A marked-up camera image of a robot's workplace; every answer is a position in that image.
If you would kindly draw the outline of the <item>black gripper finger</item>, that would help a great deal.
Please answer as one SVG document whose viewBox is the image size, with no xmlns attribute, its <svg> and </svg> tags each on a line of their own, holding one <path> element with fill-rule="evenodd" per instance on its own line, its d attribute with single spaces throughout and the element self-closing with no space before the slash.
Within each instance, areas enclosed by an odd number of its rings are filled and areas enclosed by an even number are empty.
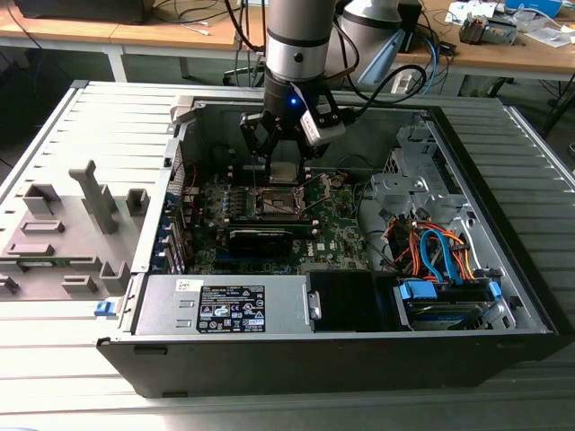
<svg viewBox="0 0 575 431">
<path fill-rule="evenodd" d="M 270 182 L 271 156 L 278 143 L 276 117 L 266 110 L 243 113 L 239 128 L 248 148 L 252 170 L 258 173 L 264 183 Z"/>
<path fill-rule="evenodd" d="M 327 144 L 311 146 L 304 135 L 285 135 L 280 138 L 280 181 L 302 182 L 305 164 L 321 158 Z"/>
</svg>

